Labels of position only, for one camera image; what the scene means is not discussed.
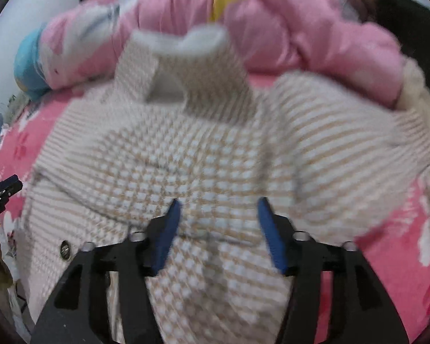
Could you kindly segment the beige white houndstooth coat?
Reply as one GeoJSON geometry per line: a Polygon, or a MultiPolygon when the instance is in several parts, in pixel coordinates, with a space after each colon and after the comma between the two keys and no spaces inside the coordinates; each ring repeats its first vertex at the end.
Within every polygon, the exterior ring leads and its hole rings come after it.
{"type": "Polygon", "coordinates": [[[72,99],[33,167],[17,262],[38,319],[77,251],[144,229],[179,200],[166,266],[148,286],[166,343],[272,343],[291,281],[257,202],[320,241],[379,226],[430,168],[414,110],[391,111],[310,72],[249,85],[224,29],[137,32],[111,82],[72,99]]]}

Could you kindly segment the pink floral bed sheet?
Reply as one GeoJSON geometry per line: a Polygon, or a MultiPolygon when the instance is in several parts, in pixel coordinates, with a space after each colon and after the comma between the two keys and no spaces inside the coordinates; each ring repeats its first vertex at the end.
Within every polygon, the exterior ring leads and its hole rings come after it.
{"type": "MultiPolygon", "coordinates": [[[[26,111],[13,126],[1,133],[0,179],[18,175],[24,184],[3,215],[4,231],[16,250],[17,227],[38,154],[70,101],[89,90],[54,93],[36,111],[26,111]]],[[[410,185],[403,203],[386,220],[354,238],[365,247],[368,259],[385,283],[411,339],[419,335],[430,318],[430,257],[423,256],[420,249],[422,236],[430,236],[423,173],[410,185]]]]}

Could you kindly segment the cream fluffy garment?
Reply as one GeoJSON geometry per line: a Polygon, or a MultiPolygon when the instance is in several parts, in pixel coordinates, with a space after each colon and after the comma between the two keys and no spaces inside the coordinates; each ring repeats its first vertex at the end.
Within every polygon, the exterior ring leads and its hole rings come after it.
{"type": "Polygon", "coordinates": [[[395,103],[397,110],[414,109],[430,117],[430,90],[425,75],[417,61],[404,57],[402,91],[395,103]]]}

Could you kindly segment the black bed headboard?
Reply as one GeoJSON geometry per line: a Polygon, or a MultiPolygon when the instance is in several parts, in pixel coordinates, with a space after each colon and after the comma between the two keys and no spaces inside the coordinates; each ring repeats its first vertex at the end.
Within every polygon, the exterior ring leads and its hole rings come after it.
{"type": "Polygon", "coordinates": [[[404,55],[415,59],[430,89],[430,9],[414,0],[374,0],[376,22],[394,34],[404,55]]]}

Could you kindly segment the pink cartoon quilt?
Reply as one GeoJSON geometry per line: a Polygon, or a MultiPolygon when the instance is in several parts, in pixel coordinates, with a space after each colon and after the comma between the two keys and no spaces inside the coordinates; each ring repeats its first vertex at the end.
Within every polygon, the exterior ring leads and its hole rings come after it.
{"type": "Polygon", "coordinates": [[[227,30],[253,74],[317,72],[386,107],[400,95],[404,61],[397,39],[375,23],[344,19],[338,0],[79,1],[22,40],[14,79],[37,100],[111,76],[136,30],[183,36],[207,23],[227,30]]]}

